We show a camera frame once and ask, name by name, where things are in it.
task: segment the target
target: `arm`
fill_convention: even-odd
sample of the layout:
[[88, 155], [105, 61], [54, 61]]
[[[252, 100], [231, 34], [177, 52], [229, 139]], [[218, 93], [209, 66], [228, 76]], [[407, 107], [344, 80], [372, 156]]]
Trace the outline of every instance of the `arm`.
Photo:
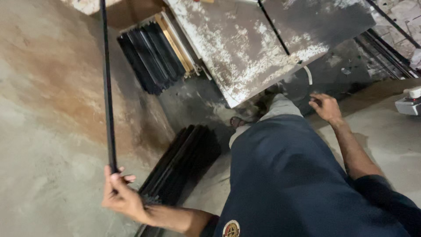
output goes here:
[[214, 216], [208, 212], [169, 207], [164, 205], [144, 205], [140, 196], [126, 183], [133, 182], [135, 177], [121, 177], [119, 173], [111, 174], [110, 167], [104, 169], [105, 185], [102, 206], [123, 213], [135, 221], [173, 230], [187, 237], [198, 237]]
[[391, 213], [411, 236], [421, 232], [421, 210], [404, 195], [392, 190], [381, 170], [358, 144], [342, 118], [336, 99], [326, 94], [311, 94], [309, 104], [335, 131], [348, 175], [354, 188], [370, 203]]
[[336, 99], [326, 94], [311, 94], [310, 96], [312, 97], [310, 106], [335, 131], [348, 175], [354, 180], [366, 175], [384, 176], [358, 144], [348, 123], [342, 118]]

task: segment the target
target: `metal sheet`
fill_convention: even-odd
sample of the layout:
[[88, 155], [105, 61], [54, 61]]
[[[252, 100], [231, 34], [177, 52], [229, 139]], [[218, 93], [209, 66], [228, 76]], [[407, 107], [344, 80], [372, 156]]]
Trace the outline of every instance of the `metal sheet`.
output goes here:
[[168, 3], [230, 107], [374, 25], [360, 0], [267, 0], [265, 8], [291, 53], [287, 56], [257, 5]]

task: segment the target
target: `navy blue shirt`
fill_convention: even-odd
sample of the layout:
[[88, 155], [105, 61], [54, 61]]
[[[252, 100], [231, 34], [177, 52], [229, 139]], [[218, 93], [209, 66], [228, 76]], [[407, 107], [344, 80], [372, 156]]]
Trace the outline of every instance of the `navy blue shirt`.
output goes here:
[[280, 115], [232, 144], [231, 191], [201, 236], [419, 236], [420, 209], [379, 175], [351, 180], [308, 122]]

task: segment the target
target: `hand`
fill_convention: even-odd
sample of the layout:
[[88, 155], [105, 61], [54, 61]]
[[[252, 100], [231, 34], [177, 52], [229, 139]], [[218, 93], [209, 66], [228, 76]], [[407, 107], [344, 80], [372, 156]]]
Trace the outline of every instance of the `hand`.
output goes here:
[[316, 113], [331, 125], [342, 121], [341, 111], [335, 98], [326, 94], [310, 94], [312, 97], [309, 105], [313, 107]]
[[[119, 170], [123, 172], [124, 167], [120, 167]], [[104, 168], [104, 176], [105, 185], [102, 206], [125, 214], [135, 221], [147, 223], [148, 217], [142, 199], [135, 190], [127, 185], [127, 183], [132, 183], [136, 177], [134, 175], [122, 177], [119, 173], [111, 174], [109, 165], [106, 165]]]

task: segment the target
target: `rust stain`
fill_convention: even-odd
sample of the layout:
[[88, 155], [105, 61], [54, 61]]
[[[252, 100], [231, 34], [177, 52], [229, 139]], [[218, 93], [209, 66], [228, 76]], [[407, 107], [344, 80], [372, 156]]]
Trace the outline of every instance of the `rust stain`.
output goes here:
[[[10, 24], [7, 34], [3, 34], [7, 39], [0, 38], [0, 54], [15, 72], [14, 78], [6, 80], [15, 89], [19, 104], [38, 111], [40, 119], [55, 120], [71, 133], [106, 144], [102, 57], [95, 39], [65, 30], [54, 38], [44, 34], [33, 37], [18, 25], [12, 27], [15, 22]], [[115, 95], [113, 104], [125, 112], [121, 96]], [[127, 142], [131, 131], [125, 119], [125, 114], [115, 116], [120, 154], [134, 150], [132, 142]]]

